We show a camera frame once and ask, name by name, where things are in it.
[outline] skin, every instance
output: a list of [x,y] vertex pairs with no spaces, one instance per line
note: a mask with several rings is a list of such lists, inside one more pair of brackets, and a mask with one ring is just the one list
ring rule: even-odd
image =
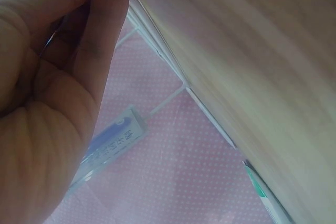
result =
[[128,3],[0,0],[0,223],[42,223],[62,200]]

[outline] pink polka dot fabric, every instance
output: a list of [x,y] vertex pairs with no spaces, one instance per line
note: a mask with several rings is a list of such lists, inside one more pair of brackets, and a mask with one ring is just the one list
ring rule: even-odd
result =
[[[127,22],[121,37],[132,29]],[[96,134],[130,104],[147,116],[181,85],[134,32],[115,51]],[[64,199],[45,224],[272,223],[243,156],[186,91],[147,123],[143,140]]]

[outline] wooden board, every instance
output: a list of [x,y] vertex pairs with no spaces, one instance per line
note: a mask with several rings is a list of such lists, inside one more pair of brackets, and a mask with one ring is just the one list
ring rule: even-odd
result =
[[336,0],[140,0],[297,223],[336,223]]

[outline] label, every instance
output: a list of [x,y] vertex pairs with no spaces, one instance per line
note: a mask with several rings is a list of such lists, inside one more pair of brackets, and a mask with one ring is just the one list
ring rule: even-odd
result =
[[134,107],[122,112],[108,128],[92,140],[67,195],[133,147],[145,136],[146,130],[144,119]]

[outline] wood grain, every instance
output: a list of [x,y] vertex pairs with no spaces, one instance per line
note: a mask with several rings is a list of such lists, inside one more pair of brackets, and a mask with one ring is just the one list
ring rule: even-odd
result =
[[336,0],[140,0],[297,223],[336,223]]

